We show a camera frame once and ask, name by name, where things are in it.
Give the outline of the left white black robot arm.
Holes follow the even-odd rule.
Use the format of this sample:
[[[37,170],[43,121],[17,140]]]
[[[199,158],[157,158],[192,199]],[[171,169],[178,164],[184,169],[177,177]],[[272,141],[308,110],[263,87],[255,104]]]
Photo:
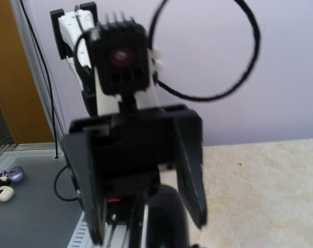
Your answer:
[[[93,2],[51,19],[89,114],[61,147],[93,244],[125,225],[128,247],[189,247],[187,219],[207,223],[202,119],[184,104],[159,105],[152,32],[134,19],[100,23]]]

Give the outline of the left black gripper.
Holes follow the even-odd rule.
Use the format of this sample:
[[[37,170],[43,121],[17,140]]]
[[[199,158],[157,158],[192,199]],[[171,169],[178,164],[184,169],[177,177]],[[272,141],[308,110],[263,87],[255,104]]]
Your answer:
[[[159,164],[174,165],[186,209],[197,228],[206,225],[202,121],[185,105],[75,120],[61,145],[94,244],[104,243],[106,199],[149,187]]]

